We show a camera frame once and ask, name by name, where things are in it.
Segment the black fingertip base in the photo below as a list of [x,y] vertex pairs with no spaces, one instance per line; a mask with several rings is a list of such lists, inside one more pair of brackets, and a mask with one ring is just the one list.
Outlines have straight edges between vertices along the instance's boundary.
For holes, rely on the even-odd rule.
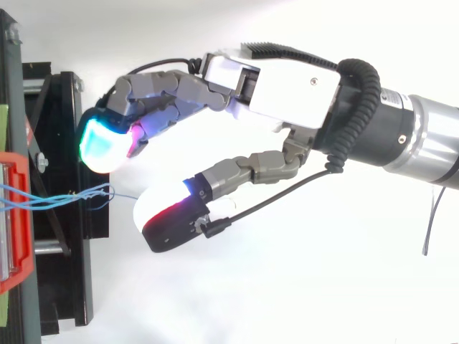
[[153,252],[175,249],[200,235],[194,222],[208,213],[201,198],[191,195],[148,221],[143,227],[143,237]]

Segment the green tape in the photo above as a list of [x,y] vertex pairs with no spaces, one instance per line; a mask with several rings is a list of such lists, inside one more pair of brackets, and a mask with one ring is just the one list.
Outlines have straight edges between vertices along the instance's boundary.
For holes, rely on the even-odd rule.
[[8,292],[0,295],[0,328],[5,328],[8,322]]
[[0,152],[6,149],[6,129],[8,126],[8,105],[0,105]]
[[[6,129],[8,125],[8,105],[0,105],[0,152],[6,149]],[[0,328],[5,328],[8,322],[9,293],[0,295]]]

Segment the screw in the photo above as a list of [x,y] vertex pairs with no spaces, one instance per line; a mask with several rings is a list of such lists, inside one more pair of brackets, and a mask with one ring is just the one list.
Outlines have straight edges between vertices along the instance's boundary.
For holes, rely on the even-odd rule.
[[11,23],[8,27],[6,33],[6,39],[8,39],[11,43],[15,45],[22,44],[19,38],[19,24],[18,23]]
[[401,135],[399,137],[399,143],[402,145],[405,142],[407,142],[407,137],[405,135]]
[[75,91],[77,91],[78,93],[85,91],[85,83],[81,79],[75,79],[74,87],[75,87]]
[[40,173],[44,173],[44,170],[46,170],[46,167],[49,165],[48,159],[44,157],[44,154],[42,152],[37,154],[37,168]]

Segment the red clamp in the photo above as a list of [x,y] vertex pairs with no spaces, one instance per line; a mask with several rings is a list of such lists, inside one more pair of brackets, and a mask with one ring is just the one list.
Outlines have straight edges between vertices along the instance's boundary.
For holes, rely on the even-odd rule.
[[[2,184],[30,193],[29,160],[16,153],[0,152]],[[2,189],[4,199],[24,202],[26,196]],[[32,213],[14,208],[0,214],[0,294],[24,281],[34,269]]]

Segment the black cable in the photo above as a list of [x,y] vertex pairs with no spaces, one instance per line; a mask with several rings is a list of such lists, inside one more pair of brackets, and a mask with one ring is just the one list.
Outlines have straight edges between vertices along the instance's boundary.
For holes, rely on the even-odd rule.
[[[137,74],[144,70],[149,70],[153,67],[158,67],[161,65],[167,65],[169,63],[186,63],[188,65],[188,73],[189,74],[198,74],[199,69],[201,68],[202,59],[163,59],[161,61],[156,61],[152,63],[145,64],[134,70],[131,70],[128,75]],[[108,98],[115,92],[115,86],[112,86],[107,93],[105,93],[102,98],[99,99],[96,107],[98,108],[105,108],[107,106]]]
[[349,122],[342,128],[333,142],[325,168],[332,173],[343,173],[348,154],[357,138],[373,118],[381,100],[381,83],[378,72],[360,59],[345,59],[338,64],[337,72],[343,77],[354,77],[359,83],[361,94]]
[[440,200],[442,199],[445,190],[446,187],[443,186],[442,191],[440,191],[440,195],[438,195],[437,201],[435,202],[435,205],[432,211],[430,212],[429,226],[427,228],[427,233],[425,235],[424,247],[422,248],[422,254],[424,254],[425,256],[427,256],[427,253],[429,252],[430,232],[432,231],[433,219],[435,217],[435,213],[437,212],[438,204],[440,203]]
[[295,191],[297,188],[300,188],[301,186],[311,181],[314,181],[320,177],[327,176],[328,174],[331,174],[331,172],[328,170],[313,174],[312,176],[304,178],[302,181],[299,181],[293,184],[292,186],[288,187],[286,190],[281,191],[280,193],[277,193],[273,197],[268,198],[267,200],[257,204],[256,206],[253,206],[252,208],[249,208],[243,211],[242,213],[239,213],[238,215],[234,215],[233,217],[226,217],[224,219],[215,220],[211,222],[209,225],[207,225],[206,228],[202,229],[204,232],[204,235],[207,238],[213,237],[214,235],[224,231],[224,229],[231,226],[234,222],[240,219],[243,219],[244,217],[249,216],[250,214],[255,213],[256,211],[260,210],[261,208],[264,208],[265,206],[271,204],[272,202],[277,201],[278,199],[281,199],[282,197],[288,195],[290,192]]

